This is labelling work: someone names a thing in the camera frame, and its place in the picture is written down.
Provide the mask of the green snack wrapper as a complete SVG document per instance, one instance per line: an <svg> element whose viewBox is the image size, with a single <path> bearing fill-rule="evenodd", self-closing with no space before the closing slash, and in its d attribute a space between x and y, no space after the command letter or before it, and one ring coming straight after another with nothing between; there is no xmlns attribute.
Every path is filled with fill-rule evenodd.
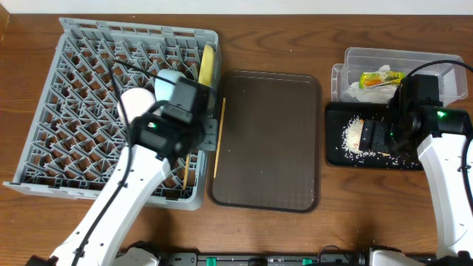
<svg viewBox="0 0 473 266"><path fill-rule="evenodd" d="M366 89L375 86L399 84L406 74L404 72L364 72L359 79L359 88Z"/></svg>

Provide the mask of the light blue bowl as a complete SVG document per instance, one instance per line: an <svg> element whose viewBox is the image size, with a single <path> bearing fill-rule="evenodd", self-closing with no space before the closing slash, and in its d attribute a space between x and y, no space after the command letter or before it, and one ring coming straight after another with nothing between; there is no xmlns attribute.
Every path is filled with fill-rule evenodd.
<svg viewBox="0 0 473 266"><path fill-rule="evenodd" d="M156 101L170 100L175 88L175 83L179 78L185 77L182 72L171 69L162 69L158 72L157 76L164 78L164 81L159 78L155 80L154 95Z"/></svg>

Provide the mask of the wooden chopstick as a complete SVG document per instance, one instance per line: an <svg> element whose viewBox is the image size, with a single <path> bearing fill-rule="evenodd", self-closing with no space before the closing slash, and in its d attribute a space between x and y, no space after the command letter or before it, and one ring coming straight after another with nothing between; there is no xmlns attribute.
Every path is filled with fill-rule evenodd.
<svg viewBox="0 0 473 266"><path fill-rule="evenodd" d="M184 171L184 178L183 178L183 190L187 189L190 162L191 162L191 154L187 154L185 171Z"/></svg>
<svg viewBox="0 0 473 266"><path fill-rule="evenodd" d="M220 148L221 148L221 142L222 142L222 130L223 130L223 123L224 123L224 119L225 119L225 106L226 106L226 98L224 97L222 99L222 106L221 106L222 108L221 108L218 139L217 139L217 150L216 150L216 154L215 154L214 173L213 173L213 178L214 179L217 177L217 169L218 169Z"/></svg>

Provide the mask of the yellow plate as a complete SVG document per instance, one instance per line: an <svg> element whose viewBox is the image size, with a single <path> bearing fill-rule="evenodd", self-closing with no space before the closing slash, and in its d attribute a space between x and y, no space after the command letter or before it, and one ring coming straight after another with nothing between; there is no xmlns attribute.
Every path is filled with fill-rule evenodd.
<svg viewBox="0 0 473 266"><path fill-rule="evenodd" d="M203 50L203 58L200 65L198 82L206 86L211 86L213 69L214 49L210 45L206 44Z"/></svg>

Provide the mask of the pink white bowl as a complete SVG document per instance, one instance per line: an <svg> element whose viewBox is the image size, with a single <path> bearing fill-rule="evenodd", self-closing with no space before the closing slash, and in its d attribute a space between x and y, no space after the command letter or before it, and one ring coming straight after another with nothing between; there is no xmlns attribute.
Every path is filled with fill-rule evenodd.
<svg viewBox="0 0 473 266"><path fill-rule="evenodd" d="M132 88L121 94L120 99L125 108L125 113L118 104L118 116L122 124L125 124L127 117L129 124L136 118L144 114L155 102L155 96L147 89Z"/></svg>

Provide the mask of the rice and food scraps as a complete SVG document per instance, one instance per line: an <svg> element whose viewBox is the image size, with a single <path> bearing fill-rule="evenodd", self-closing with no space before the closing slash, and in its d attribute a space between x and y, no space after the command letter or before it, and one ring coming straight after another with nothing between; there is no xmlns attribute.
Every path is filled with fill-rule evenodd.
<svg viewBox="0 0 473 266"><path fill-rule="evenodd" d="M394 168L419 171L421 165L415 160L392 157L388 154L360 151L358 149L364 120L358 115L329 120L326 126L327 161L334 166Z"/></svg>

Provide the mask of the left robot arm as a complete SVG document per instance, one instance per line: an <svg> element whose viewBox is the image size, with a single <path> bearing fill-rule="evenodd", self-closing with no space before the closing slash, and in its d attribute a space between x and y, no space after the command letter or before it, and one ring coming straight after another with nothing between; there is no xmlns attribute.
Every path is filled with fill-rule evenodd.
<svg viewBox="0 0 473 266"><path fill-rule="evenodd" d="M168 100L127 121L127 144L112 176L77 228L52 255L28 265L112 265L121 243L174 162L204 140L208 104L217 95L187 78L174 82Z"/></svg>

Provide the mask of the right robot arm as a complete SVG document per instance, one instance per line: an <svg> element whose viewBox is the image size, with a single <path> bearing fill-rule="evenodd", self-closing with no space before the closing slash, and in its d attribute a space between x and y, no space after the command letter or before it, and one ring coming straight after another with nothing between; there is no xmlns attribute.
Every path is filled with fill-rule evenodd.
<svg viewBox="0 0 473 266"><path fill-rule="evenodd" d="M440 101L438 79L407 75L389 100L390 120L365 120L359 148L416 159L428 180L438 249L434 265L472 264L472 122Z"/></svg>

